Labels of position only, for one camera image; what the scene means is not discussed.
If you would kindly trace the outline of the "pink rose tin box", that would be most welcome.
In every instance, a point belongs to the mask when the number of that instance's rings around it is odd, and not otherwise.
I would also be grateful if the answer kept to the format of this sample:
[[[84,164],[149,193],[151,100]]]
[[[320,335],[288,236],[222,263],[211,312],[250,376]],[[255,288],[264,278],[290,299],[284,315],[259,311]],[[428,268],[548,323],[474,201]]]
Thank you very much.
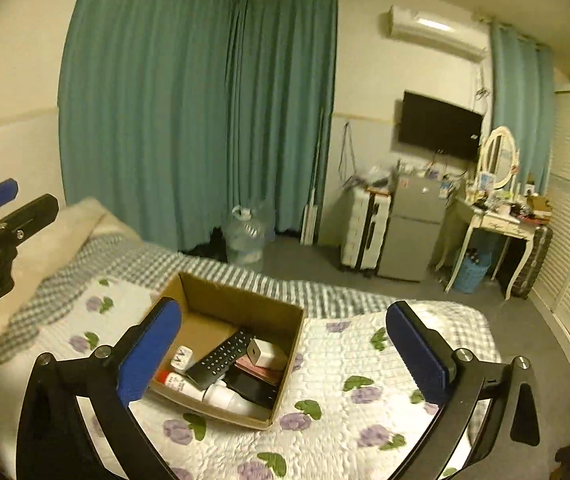
[[[282,381],[284,372],[282,370],[271,370],[253,364],[248,356],[242,356],[235,362],[235,366],[243,372],[263,380],[272,386],[278,386]]]

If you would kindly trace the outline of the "beige pillow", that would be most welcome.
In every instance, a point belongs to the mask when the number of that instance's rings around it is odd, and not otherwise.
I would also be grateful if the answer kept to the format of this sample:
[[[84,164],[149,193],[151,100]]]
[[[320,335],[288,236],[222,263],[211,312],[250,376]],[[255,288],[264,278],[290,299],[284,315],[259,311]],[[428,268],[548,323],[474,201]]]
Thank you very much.
[[[22,244],[12,266],[14,288],[0,298],[0,335],[43,280],[69,263],[90,238],[108,234],[140,241],[132,228],[89,197],[64,208],[52,224]]]

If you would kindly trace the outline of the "white square charger box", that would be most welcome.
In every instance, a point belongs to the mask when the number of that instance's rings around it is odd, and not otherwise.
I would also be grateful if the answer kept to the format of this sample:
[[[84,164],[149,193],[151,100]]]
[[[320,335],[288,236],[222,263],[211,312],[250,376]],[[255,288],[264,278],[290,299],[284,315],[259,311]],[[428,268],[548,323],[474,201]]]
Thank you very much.
[[[288,356],[279,346],[258,338],[250,340],[247,356],[254,366],[278,372],[284,370],[288,362]]]

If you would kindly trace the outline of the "teal right curtain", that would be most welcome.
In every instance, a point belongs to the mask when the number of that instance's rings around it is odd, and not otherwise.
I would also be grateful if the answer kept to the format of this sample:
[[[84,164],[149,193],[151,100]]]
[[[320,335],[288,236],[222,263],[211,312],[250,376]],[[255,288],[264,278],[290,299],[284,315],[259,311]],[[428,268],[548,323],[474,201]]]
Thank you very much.
[[[520,151],[517,180],[543,192],[550,173],[555,119],[553,53],[513,26],[491,23],[492,126],[509,128]]]

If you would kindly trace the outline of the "white round bottle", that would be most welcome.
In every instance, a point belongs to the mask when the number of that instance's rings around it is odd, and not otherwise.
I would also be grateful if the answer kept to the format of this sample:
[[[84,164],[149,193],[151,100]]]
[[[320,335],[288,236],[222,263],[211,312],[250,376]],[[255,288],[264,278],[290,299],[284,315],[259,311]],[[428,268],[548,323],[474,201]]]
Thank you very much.
[[[243,398],[239,393],[228,388],[224,382],[215,382],[209,386],[202,398],[205,404],[220,408],[230,413],[259,420],[267,420],[271,411]]]

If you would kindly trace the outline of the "white flat mop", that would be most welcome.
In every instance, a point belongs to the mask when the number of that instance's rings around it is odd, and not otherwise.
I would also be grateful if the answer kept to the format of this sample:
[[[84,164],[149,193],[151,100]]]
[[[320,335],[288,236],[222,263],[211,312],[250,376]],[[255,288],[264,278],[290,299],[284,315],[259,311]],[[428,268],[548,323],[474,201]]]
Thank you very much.
[[[300,244],[303,246],[310,246],[314,241],[315,221],[316,221],[316,186],[317,186],[317,171],[318,164],[320,163],[321,145],[323,139],[323,130],[325,122],[325,109],[320,108],[320,118],[318,118],[318,130],[316,135],[316,143],[314,148],[314,161],[312,166],[312,174],[310,179],[310,188],[308,194],[308,201],[303,209],[303,223],[300,236]]]

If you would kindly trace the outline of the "white dressing table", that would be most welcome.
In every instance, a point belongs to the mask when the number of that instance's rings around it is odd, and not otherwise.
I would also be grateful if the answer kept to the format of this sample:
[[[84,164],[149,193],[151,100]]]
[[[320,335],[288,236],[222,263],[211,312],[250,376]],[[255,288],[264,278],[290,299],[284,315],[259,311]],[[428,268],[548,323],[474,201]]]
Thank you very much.
[[[519,278],[531,256],[536,226],[513,216],[494,214],[494,212],[483,210],[466,202],[460,196],[450,198],[444,226],[446,230],[444,231],[442,253],[434,268],[437,272],[443,268],[450,253],[454,250],[455,229],[459,226],[464,228],[463,238],[457,249],[457,257],[453,260],[450,277],[445,281],[444,292],[446,294],[453,288],[469,249],[479,249],[482,254],[488,255],[490,266],[493,268],[491,280],[495,281],[510,243],[513,240],[524,242],[524,252],[504,290],[504,298],[506,300],[512,298],[517,278]]]

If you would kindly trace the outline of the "white pill blister box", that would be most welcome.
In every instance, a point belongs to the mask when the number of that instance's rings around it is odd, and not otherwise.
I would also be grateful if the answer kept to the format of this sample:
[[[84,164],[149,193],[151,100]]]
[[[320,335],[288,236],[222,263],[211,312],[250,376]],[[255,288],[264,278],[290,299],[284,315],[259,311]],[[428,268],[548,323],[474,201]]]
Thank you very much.
[[[186,346],[178,346],[170,359],[170,367],[175,373],[183,374],[193,364],[194,352]]]

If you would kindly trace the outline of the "white air conditioner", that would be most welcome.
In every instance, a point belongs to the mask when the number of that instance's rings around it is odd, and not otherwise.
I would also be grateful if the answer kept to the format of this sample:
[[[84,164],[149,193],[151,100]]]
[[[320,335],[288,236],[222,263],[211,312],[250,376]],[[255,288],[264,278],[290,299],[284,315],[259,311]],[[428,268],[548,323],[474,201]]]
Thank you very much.
[[[486,33],[436,14],[392,6],[388,13],[389,36],[414,42],[480,63],[489,53]]]

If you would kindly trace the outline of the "black remote control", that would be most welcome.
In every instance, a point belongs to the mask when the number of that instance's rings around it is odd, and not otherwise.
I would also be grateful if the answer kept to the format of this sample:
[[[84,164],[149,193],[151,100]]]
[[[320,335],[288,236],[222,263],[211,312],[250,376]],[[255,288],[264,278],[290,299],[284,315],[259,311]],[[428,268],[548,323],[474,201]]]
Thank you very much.
[[[210,351],[204,358],[186,370],[185,376],[199,389],[207,388],[217,382],[235,364],[247,354],[247,347],[252,335],[245,330],[238,330]]]

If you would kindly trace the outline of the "black phone-like device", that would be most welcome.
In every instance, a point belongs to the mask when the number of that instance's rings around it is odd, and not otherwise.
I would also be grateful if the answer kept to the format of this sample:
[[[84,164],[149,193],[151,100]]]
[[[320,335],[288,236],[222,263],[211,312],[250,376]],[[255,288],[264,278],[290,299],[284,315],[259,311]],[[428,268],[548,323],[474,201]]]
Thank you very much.
[[[274,408],[278,388],[264,382],[261,378],[254,377],[234,367],[226,372],[224,382],[228,388],[237,392],[242,398],[268,410]]]

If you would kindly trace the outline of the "brown cardboard box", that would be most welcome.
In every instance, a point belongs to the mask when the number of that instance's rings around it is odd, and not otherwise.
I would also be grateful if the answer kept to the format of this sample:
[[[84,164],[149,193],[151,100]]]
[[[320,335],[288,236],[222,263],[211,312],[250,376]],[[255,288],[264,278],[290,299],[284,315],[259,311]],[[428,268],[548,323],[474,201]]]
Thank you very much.
[[[270,428],[294,367],[303,310],[186,272],[163,295],[178,302],[182,324],[151,391],[221,422]]]

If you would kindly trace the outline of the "teal curtain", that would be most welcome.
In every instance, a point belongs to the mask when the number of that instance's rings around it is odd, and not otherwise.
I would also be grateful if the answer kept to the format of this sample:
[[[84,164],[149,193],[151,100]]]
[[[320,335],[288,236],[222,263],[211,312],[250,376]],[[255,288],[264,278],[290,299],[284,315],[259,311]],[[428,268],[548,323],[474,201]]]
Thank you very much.
[[[301,228],[334,97],[338,0],[76,0],[58,89],[69,202],[205,243],[233,207]]]
[[[509,128],[520,151],[517,180],[543,192],[550,173],[555,119],[553,53],[513,26],[491,23],[492,126]]]

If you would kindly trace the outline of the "blue laundry basket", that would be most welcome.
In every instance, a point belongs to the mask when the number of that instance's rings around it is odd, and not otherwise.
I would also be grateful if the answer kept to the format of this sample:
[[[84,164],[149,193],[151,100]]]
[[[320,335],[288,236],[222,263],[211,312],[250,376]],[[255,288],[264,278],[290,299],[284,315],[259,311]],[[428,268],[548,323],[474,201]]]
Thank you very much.
[[[471,294],[486,276],[492,254],[477,248],[467,249],[454,280],[453,288],[463,294]]]

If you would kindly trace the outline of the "red capped white bottle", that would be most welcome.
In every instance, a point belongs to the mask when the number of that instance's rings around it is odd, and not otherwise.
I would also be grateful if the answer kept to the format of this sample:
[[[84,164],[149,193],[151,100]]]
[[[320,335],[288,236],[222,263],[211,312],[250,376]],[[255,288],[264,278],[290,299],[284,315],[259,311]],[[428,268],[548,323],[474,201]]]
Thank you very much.
[[[204,390],[195,386],[185,376],[177,372],[170,372],[170,370],[160,370],[156,375],[156,382],[170,388],[172,391],[181,393],[183,396],[188,396],[197,401],[201,401],[206,393]]]

